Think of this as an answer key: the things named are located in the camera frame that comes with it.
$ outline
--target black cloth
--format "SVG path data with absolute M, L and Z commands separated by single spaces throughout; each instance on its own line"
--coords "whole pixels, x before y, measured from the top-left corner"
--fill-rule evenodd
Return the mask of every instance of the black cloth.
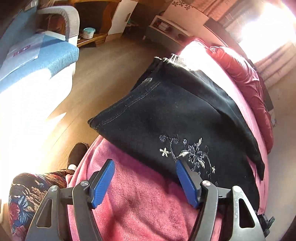
M 165 177 L 178 182 L 175 161 L 216 186 L 240 186 L 254 209 L 259 193 L 246 156 L 264 175 L 258 144 L 239 108 L 202 71 L 177 56 L 155 58 L 135 88 L 89 120 L 100 135 Z

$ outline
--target teal lid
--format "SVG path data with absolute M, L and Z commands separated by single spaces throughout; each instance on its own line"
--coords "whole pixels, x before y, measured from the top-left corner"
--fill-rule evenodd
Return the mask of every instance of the teal lid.
M 94 28 L 85 28 L 83 31 L 90 34 L 91 32 L 95 32 L 96 30 Z

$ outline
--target gray armrest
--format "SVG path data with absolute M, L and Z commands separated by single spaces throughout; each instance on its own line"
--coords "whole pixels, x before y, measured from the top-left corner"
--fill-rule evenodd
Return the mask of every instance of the gray armrest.
M 66 22 L 66 41 L 79 33 L 79 14 L 72 6 L 53 6 L 37 11 L 38 14 L 60 14 Z

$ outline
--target black clamp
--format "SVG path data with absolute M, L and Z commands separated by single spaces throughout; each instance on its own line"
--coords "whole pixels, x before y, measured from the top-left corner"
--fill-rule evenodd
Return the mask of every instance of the black clamp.
M 257 217 L 240 187 L 217 188 L 191 171 L 185 161 L 177 161 L 176 171 L 188 202 L 201 208 L 189 241 L 211 240 L 218 204 L 225 207 L 220 240 L 265 240 L 274 218 L 268 221 L 265 215 Z M 114 172 L 115 164 L 108 159 L 100 171 L 74 188 L 52 186 L 32 220 L 25 241 L 72 240 L 67 205 L 74 207 L 80 241 L 102 241 L 92 209 L 102 203 Z

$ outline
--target pink blanket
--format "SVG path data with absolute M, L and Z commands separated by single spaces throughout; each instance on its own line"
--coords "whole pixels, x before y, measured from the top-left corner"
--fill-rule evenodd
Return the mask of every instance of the pink blanket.
M 265 163 L 264 180 L 260 181 L 256 166 L 249 161 L 259 190 L 259 213 L 266 208 L 268 190 L 268 162 L 265 143 L 253 112 L 233 80 L 205 52 L 197 42 L 189 44 L 181 53 L 191 69 L 200 69 L 236 102 L 253 135 L 257 139 Z M 94 216 L 104 241 L 108 240 L 184 240 L 187 241 L 197 211 L 185 198 L 180 186 L 125 154 L 99 136 L 84 156 L 73 176 L 67 176 L 68 187 L 74 187 L 100 170 L 104 162 L 115 161 L 115 174 Z M 69 206 L 69 221 L 73 240 L 79 240 L 73 207 Z M 212 240 L 218 240 L 221 216 L 218 214 Z

